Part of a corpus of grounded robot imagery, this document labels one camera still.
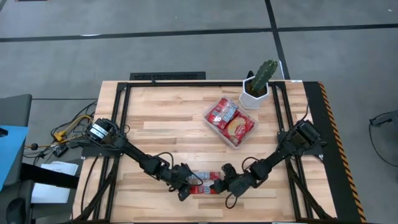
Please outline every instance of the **small red package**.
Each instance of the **small red package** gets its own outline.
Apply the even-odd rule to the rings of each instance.
[[[206,115],[207,121],[224,130],[229,121],[237,114],[238,106],[227,98],[222,98],[218,104]]]
[[[194,172],[194,174],[195,175],[188,178],[188,182],[192,184],[190,189],[191,194],[217,194],[215,190],[210,188],[210,186],[214,184],[214,180],[221,177],[220,172],[203,171]],[[198,177],[203,181],[203,184],[200,186],[197,186],[197,184],[200,183]]]
[[[229,139],[235,146],[238,146],[245,135],[254,127],[254,121],[248,116],[238,112],[223,131],[223,136]]]

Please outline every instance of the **potted cactus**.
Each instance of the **potted cactus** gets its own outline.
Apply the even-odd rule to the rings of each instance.
[[[264,62],[256,75],[243,80],[243,92],[239,97],[241,104],[249,110],[255,110],[267,98],[268,81],[275,73],[278,63],[274,60]]]

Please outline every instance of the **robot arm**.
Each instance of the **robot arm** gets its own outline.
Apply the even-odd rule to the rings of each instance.
[[[172,167],[169,168],[170,163],[159,157],[159,155],[151,156],[145,154],[132,145],[112,121],[98,119],[87,131],[86,138],[99,147],[120,151],[134,159],[146,174],[169,185],[170,192],[178,190],[178,199],[180,201],[184,201],[190,195],[190,187],[192,185],[187,182],[187,179],[193,175],[193,172],[187,164],[172,164]]]
[[[227,190],[236,198],[242,196],[248,188],[258,188],[264,181],[268,179],[268,174],[272,168],[283,161],[286,157],[292,155],[301,155],[304,150],[310,149],[320,143],[320,133],[315,129],[309,121],[300,120],[297,124],[285,134],[279,142],[277,149],[269,157],[265,159],[256,159],[254,157],[246,158],[255,161],[246,168],[243,168],[242,174],[238,174],[231,164],[225,164],[222,167],[225,173],[224,179],[215,180],[210,186],[218,194]]]

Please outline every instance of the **wooden plank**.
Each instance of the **wooden plank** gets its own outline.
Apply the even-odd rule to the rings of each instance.
[[[116,94],[115,81],[103,82],[95,118],[110,118]],[[307,98],[302,83],[286,82],[294,122],[305,114]],[[221,96],[238,103],[241,87],[134,87],[130,95],[126,124],[131,130],[129,140],[148,154],[171,152],[174,162],[186,162],[193,170],[221,171],[232,163],[238,170],[248,156],[267,157],[276,143],[279,130],[272,93],[263,105],[248,113],[259,120],[259,127],[238,150],[231,149],[203,122],[203,112]],[[282,112],[284,106],[279,95]],[[119,116],[122,103],[119,105]],[[323,164],[312,156],[303,156],[307,184],[326,212],[336,216]],[[80,214],[81,195],[93,159],[86,159],[76,192],[73,214]],[[94,196],[101,172],[98,159],[88,183],[85,205]],[[258,189],[249,189],[238,199],[236,208],[225,208],[228,193],[191,195],[184,202],[168,192],[163,182],[145,175],[138,164],[124,156],[118,172],[112,222],[271,222],[292,221],[294,212],[290,199],[285,164],[274,167],[269,179]],[[300,206],[304,211],[303,200]],[[106,199],[101,205],[104,216]]]

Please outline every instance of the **black floor stripe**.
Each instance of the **black floor stripe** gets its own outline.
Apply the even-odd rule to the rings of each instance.
[[[7,0],[0,2],[0,10]],[[315,27],[276,27],[278,32],[303,32],[303,31],[326,31],[326,30],[361,30],[361,29],[392,29],[398,28],[398,24],[373,24],[373,25],[351,25],[351,26],[315,26]],[[87,34],[87,35],[63,35],[48,37],[8,37],[0,38],[0,42],[36,42],[51,40],[93,40],[93,39],[118,39],[134,37],[170,37],[179,35],[209,35],[209,34],[252,34],[260,32],[273,32],[272,28],[242,28],[242,29],[214,29],[214,30],[184,30],[165,32],[138,32],[123,34]]]
[[[64,35],[48,37],[10,37],[0,38],[0,42],[29,42],[50,40],[93,40],[93,39],[118,39],[132,37],[167,37],[179,35],[208,35],[208,34],[250,34],[271,32],[271,28],[242,28],[242,29],[210,29],[210,30],[185,30],[166,32],[138,32],[124,34],[88,34],[88,35]]]
[[[326,31],[326,30],[360,30],[360,29],[391,29],[398,24],[350,25],[350,26],[315,26],[315,27],[280,27],[278,32]]]
[[[4,5],[6,4],[6,1],[7,0],[1,0],[1,2],[0,2],[0,12],[1,12],[1,9],[4,7]]]
[[[280,41],[279,33],[276,26],[274,11],[272,10],[271,1],[265,0],[267,6],[267,12],[269,16],[269,22],[271,23],[272,35],[274,36],[274,42],[276,46],[276,51],[278,53],[278,57],[280,62],[282,63],[282,69],[284,74],[284,79],[290,80],[289,70],[287,69],[286,59],[284,50],[282,48],[282,42]]]

